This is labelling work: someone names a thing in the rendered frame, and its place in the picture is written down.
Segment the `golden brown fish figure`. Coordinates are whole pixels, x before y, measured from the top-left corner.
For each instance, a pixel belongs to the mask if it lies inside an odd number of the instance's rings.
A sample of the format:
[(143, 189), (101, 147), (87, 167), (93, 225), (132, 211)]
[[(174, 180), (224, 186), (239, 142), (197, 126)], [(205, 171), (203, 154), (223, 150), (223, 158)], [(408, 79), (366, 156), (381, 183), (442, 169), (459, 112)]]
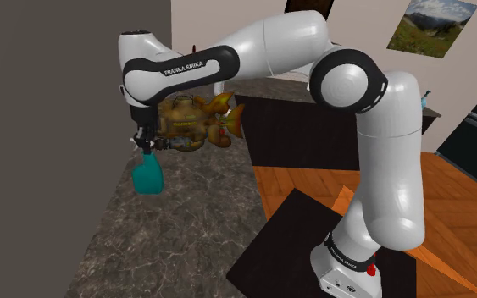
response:
[(241, 116), (245, 105), (231, 108), (231, 92), (220, 93), (211, 101), (200, 96), (181, 95), (158, 105), (159, 121), (153, 148), (194, 152), (206, 142), (220, 148), (231, 145), (234, 135), (242, 137)]

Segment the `teal spray bottle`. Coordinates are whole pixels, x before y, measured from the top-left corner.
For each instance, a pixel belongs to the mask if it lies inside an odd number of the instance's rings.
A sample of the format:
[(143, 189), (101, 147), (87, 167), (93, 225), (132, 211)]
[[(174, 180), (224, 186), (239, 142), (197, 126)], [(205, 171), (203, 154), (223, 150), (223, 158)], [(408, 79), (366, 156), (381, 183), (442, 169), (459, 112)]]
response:
[(134, 189), (141, 195), (157, 195), (164, 190), (164, 175), (155, 154), (142, 151), (142, 162), (131, 172)]

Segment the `dark kitchen counter cabinet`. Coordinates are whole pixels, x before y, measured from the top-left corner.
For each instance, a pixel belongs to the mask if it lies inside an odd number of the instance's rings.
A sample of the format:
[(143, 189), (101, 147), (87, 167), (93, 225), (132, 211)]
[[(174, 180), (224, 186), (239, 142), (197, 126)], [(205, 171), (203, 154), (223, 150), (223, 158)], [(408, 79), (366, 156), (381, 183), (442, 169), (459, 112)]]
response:
[(316, 105), (303, 82), (238, 80), (241, 127), (254, 166), (359, 170), (356, 116)]

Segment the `black robot stand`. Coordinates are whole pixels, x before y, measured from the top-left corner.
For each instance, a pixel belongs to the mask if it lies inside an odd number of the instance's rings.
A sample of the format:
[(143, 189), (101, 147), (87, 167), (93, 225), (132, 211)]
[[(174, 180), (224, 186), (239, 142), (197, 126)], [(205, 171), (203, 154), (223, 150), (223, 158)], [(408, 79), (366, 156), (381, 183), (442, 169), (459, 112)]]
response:
[(355, 196), (339, 214), (293, 190), (226, 278), (246, 298), (416, 298), (423, 204), (404, 205)]

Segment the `mountain landscape wall picture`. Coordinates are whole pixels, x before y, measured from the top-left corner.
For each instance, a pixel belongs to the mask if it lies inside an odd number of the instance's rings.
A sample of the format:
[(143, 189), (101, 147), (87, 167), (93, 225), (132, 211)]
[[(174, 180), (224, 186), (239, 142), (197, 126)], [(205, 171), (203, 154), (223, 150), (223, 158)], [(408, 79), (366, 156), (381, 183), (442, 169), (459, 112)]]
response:
[(411, 0), (386, 48), (444, 58), (476, 10), (464, 0)]

